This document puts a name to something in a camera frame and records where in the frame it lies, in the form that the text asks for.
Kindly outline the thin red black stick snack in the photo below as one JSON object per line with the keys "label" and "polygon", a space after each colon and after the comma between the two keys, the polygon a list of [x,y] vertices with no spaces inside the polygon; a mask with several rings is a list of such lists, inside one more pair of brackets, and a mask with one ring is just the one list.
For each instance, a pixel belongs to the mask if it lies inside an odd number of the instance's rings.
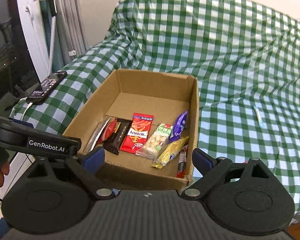
{"label": "thin red black stick snack", "polygon": [[184,145],[179,152],[177,178],[184,178],[185,176],[188,146],[188,144]]}

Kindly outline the silver foil snack packet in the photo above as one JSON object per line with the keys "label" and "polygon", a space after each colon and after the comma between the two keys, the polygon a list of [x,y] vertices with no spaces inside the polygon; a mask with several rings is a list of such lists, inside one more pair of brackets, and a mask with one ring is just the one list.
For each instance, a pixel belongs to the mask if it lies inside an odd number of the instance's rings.
{"label": "silver foil snack packet", "polygon": [[108,124],[109,121],[110,121],[110,117],[105,117],[100,123],[98,123],[98,125],[94,129],[83,153],[89,153],[90,151],[92,151],[94,149],[99,137],[101,136],[104,128],[106,127],[106,125]]}

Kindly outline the dark brown chocolate bar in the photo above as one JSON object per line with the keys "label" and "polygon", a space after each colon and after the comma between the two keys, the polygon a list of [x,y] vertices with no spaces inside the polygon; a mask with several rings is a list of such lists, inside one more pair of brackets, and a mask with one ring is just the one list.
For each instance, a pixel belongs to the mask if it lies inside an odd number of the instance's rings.
{"label": "dark brown chocolate bar", "polygon": [[114,131],[103,143],[103,148],[113,154],[118,155],[120,152],[120,147],[130,129],[131,124],[131,120],[118,118],[114,126]]}

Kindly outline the yellow snack bar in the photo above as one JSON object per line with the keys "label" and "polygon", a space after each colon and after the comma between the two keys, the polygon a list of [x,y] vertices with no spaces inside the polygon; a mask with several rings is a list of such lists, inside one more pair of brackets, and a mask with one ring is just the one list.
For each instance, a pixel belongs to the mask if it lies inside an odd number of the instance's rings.
{"label": "yellow snack bar", "polygon": [[161,169],[166,166],[180,153],[181,149],[188,142],[188,140],[189,136],[186,136],[171,142],[162,152],[162,154],[153,162],[151,167]]}

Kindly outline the small red snack pack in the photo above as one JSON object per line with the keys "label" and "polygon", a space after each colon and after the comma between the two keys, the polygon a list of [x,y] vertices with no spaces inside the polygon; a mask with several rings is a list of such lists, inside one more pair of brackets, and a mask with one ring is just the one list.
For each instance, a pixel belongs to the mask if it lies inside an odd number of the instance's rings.
{"label": "small red snack pack", "polygon": [[116,127],[116,123],[117,123],[117,119],[111,119],[106,127],[104,128],[102,134],[100,135],[98,141],[97,141],[97,144],[100,144],[104,141],[106,141],[113,133],[115,127]]}

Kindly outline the purple candy wrapper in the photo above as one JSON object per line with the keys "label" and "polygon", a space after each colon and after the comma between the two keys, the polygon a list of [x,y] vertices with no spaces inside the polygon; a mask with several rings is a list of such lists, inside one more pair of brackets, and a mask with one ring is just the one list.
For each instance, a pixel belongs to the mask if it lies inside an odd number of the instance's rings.
{"label": "purple candy wrapper", "polygon": [[179,140],[185,128],[188,111],[181,113],[174,122],[173,129],[170,135],[169,143]]}

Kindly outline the green peanut snack pack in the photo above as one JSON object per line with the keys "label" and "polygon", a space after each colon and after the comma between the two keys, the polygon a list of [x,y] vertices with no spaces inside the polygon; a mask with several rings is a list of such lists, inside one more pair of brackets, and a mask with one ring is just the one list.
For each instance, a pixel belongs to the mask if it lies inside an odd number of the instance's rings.
{"label": "green peanut snack pack", "polygon": [[136,155],[155,160],[168,144],[173,126],[161,123]]}

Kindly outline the red spicy strip packet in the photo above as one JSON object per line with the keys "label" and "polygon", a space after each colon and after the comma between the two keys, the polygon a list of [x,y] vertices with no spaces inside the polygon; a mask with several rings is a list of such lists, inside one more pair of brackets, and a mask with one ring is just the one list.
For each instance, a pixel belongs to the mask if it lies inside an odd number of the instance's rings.
{"label": "red spicy strip packet", "polygon": [[131,127],[120,147],[123,152],[135,154],[146,143],[151,129],[153,115],[134,113]]}

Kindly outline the black smartphone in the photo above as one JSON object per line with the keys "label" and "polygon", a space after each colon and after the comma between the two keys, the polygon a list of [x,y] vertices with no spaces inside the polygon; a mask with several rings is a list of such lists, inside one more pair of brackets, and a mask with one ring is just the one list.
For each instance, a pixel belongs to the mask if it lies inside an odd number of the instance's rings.
{"label": "black smartphone", "polygon": [[65,79],[66,71],[51,73],[41,84],[26,98],[27,103],[41,105],[49,97],[52,91]]}

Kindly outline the white blue thin candy stick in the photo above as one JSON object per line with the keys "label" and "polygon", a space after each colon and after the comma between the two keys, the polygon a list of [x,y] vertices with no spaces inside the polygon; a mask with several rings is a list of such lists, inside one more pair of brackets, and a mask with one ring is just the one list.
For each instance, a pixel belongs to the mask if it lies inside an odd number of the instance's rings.
{"label": "white blue thin candy stick", "polygon": [[257,122],[260,128],[265,128],[265,124],[263,122],[263,119],[261,117],[260,111],[258,109],[257,106],[253,106],[253,110],[255,112],[256,118],[257,118]]}

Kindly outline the open cardboard box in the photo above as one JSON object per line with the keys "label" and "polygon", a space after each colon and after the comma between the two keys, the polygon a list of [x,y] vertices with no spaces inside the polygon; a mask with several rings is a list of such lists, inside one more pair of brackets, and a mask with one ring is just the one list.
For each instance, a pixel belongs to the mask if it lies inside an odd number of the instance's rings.
{"label": "open cardboard box", "polygon": [[[198,143],[199,89],[192,75],[145,70],[113,71],[92,94],[64,135],[81,140],[80,154],[103,146],[105,162],[96,176],[117,189],[181,190],[193,174],[192,151]],[[178,159],[154,166],[169,145],[178,119],[186,117],[180,136],[187,146],[184,174]]]}

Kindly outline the green checkered sofa cover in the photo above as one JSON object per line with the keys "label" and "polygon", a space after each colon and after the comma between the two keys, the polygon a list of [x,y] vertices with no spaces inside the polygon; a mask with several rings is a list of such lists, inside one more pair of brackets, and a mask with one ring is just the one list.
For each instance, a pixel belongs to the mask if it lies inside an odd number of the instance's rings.
{"label": "green checkered sofa cover", "polygon": [[63,133],[119,68],[195,76],[198,146],[260,158],[300,212],[300,22],[247,0],[121,0],[104,40],[66,65],[42,105],[19,101],[11,117]]}

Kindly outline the grey curtain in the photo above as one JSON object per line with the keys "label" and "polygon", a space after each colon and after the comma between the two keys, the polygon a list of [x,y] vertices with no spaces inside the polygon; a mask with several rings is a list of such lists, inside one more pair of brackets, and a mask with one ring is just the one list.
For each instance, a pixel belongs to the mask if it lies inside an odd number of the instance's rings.
{"label": "grey curtain", "polygon": [[63,61],[69,64],[88,49],[79,0],[55,0]]}

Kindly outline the white door frame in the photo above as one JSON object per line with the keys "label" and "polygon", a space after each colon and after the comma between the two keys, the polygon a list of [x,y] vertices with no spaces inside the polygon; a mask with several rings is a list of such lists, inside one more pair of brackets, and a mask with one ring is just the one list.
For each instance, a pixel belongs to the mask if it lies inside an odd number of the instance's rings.
{"label": "white door frame", "polygon": [[38,0],[17,0],[19,17],[29,54],[38,79],[48,76],[49,56],[42,11]]}

